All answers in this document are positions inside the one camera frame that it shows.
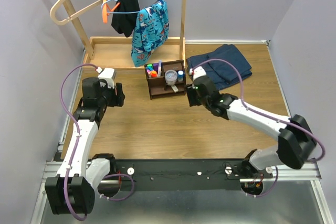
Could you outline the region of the white eraser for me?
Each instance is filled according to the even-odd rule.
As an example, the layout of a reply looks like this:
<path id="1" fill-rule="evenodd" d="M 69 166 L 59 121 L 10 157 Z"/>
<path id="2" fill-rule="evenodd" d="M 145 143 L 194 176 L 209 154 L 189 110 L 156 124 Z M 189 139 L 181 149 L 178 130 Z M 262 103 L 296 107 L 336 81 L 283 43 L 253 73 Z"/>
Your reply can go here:
<path id="1" fill-rule="evenodd" d="M 177 88 L 177 86 L 173 85 L 173 86 L 171 86 L 171 88 L 174 91 L 174 93 L 179 92 L 179 89 Z"/>

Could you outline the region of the grey blue glue stick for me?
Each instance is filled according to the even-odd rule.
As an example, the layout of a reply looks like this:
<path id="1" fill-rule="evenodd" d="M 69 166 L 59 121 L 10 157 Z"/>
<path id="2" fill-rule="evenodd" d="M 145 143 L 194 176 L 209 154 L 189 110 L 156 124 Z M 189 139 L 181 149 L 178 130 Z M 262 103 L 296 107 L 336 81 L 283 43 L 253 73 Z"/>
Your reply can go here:
<path id="1" fill-rule="evenodd" d="M 184 71 L 179 70 L 177 72 L 177 82 L 183 82 L 183 80 L 184 80 Z"/>

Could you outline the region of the clear paper clip jar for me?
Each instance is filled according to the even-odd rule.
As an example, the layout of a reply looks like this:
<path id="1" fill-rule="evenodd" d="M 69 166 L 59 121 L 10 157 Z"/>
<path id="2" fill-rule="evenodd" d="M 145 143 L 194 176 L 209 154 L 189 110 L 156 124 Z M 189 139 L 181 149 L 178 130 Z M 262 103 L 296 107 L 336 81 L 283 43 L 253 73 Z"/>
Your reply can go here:
<path id="1" fill-rule="evenodd" d="M 165 77 L 166 84 L 169 86 L 173 86 L 175 85 L 177 81 L 178 74 L 175 70 L 167 70 L 165 72 L 164 77 Z"/>

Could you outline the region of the white marker lavender cap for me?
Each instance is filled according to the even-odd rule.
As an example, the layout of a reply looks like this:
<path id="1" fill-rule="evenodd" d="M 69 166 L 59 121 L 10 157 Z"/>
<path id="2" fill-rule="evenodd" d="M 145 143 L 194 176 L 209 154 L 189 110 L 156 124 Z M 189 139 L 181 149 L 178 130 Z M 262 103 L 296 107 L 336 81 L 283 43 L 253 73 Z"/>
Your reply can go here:
<path id="1" fill-rule="evenodd" d="M 162 61 L 159 60 L 159 62 L 158 62 L 158 72 L 157 72 L 158 77 L 161 76 L 161 73 L 162 73 Z"/>

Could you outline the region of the black highlighter orange cap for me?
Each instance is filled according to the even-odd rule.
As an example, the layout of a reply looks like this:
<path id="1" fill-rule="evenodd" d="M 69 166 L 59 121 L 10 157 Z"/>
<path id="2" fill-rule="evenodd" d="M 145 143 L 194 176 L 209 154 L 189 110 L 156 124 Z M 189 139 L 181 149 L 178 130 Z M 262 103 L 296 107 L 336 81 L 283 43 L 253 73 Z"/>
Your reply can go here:
<path id="1" fill-rule="evenodd" d="M 157 77 L 157 75 L 158 75 L 158 73 L 155 70 L 151 71 L 151 77 L 152 78 Z"/>

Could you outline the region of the black highlighter green cap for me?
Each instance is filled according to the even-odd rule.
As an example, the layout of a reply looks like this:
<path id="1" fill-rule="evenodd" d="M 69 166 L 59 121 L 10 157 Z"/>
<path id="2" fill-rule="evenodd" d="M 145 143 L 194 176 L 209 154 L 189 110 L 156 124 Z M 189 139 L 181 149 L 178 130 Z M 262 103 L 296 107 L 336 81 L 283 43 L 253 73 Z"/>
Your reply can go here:
<path id="1" fill-rule="evenodd" d="M 153 68 L 153 65 L 152 64 L 148 64 L 147 65 L 147 67 L 151 70 L 151 71 L 153 71 L 154 70 L 154 68 Z"/>

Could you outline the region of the black highlighter purple cap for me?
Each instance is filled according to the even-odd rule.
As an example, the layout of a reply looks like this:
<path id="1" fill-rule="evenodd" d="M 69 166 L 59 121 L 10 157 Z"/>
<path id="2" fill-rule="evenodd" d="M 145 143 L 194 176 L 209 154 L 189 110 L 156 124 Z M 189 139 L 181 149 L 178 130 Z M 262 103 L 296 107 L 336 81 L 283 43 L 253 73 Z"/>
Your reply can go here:
<path id="1" fill-rule="evenodd" d="M 155 71 L 158 70 L 158 63 L 154 63 L 154 64 L 153 64 L 153 69 L 154 69 Z"/>

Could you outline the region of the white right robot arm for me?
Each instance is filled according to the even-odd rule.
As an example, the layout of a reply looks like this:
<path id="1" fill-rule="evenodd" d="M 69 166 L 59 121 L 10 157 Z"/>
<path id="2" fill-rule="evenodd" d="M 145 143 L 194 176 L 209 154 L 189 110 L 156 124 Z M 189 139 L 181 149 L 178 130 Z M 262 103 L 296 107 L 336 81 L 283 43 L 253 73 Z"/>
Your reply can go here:
<path id="1" fill-rule="evenodd" d="M 301 169 L 317 145 L 303 116 L 289 118 L 247 105 L 237 96 L 220 93 L 207 76 L 196 78 L 185 91 L 190 106 L 202 105 L 214 116 L 244 123 L 277 141 L 275 146 L 250 151 L 238 165 L 242 176 L 252 178 L 278 165 Z"/>

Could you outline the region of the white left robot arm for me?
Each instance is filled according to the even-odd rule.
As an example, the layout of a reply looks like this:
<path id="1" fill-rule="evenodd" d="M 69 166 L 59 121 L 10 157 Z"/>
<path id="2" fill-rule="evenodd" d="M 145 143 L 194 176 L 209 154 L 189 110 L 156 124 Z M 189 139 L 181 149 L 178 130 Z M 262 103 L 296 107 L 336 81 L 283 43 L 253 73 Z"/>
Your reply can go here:
<path id="1" fill-rule="evenodd" d="M 96 154 L 89 159 L 89 152 L 107 108 L 122 107 L 124 100 L 121 83 L 98 77 L 83 80 L 82 98 L 71 115 L 74 127 L 66 156 L 55 177 L 45 182 L 53 214 L 71 214 L 84 221 L 93 210 L 100 182 L 117 174 L 113 154 Z"/>

